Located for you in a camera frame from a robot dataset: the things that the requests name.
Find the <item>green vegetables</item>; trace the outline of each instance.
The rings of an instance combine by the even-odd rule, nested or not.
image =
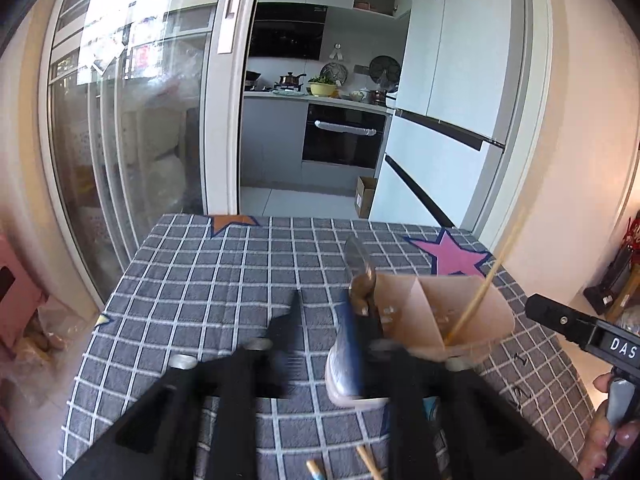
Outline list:
[[[335,85],[335,79],[327,76],[327,75],[317,75],[315,77],[312,77],[309,81],[309,83],[320,83],[323,85]]]

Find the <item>oven handle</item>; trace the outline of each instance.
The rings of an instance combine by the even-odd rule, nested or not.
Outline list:
[[[356,128],[355,126],[325,123],[324,121],[316,121],[314,124],[321,130],[327,130],[328,132],[362,135],[366,137],[373,137],[378,132],[377,130],[371,130],[369,128]]]

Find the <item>pink star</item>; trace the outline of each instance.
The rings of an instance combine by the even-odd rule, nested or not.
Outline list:
[[[491,257],[491,253],[486,251],[476,253],[475,251],[463,249],[446,229],[440,231],[435,242],[414,240],[412,238],[407,238],[407,241],[433,257],[431,273],[439,276],[462,273],[467,276],[484,277],[479,267]]]

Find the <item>glass panel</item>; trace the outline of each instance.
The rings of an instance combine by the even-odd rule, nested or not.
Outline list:
[[[204,212],[200,106],[216,2],[63,9],[58,28],[83,14],[84,27],[80,49],[50,67],[50,141],[67,220],[106,300],[163,214]]]

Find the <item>table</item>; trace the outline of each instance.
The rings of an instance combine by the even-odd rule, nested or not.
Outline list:
[[[448,232],[463,250],[485,251],[468,232]],[[172,354],[201,360],[230,354],[286,311],[296,287],[304,303],[297,350],[306,367],[295,377],[290,399],[258,402],[259,477],[308,478],[305,461],[314,458],[328,480],[368,478],[355,450],[362,443],[384,466],[383,408],[339,409],[324,386],[335,306],[348,283],[342,247],[353,234],[380,271],[428,274],[432,256],[409,238],[434,241],[444,231],[368,221],[163,216],[106,306],[112,321],[94,330],[84,354],[62,428],[62,473],[162,374]],[[493,260],[487,254],[479,269],[487,273]],[[516,315],[516,329],[494,348],[481,373],[575,463],[593,417],[584,385],[556,336],[524,316],[526,296],[515,280],[501,269],[494,283]],[[203,411],[198,478],[215,408],[211,399]],[[444,465],[442,442],[436,444]]]

